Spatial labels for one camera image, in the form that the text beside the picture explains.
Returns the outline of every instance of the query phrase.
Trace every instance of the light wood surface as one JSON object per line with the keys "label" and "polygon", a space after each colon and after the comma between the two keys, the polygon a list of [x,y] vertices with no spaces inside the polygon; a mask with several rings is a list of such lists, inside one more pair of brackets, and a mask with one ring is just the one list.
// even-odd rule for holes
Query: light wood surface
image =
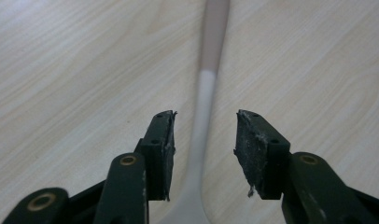
{"label": "light wood surface", "polygon": [[[176,110],[171,199],[189,150],[204,1],[0,1],[0,223],[27,194],[74,195]],[[212,223],[284,223],[248,199],[238,109],[262,114],[344,182],[379,198],[379,0],[232,0],[204,171]]]}

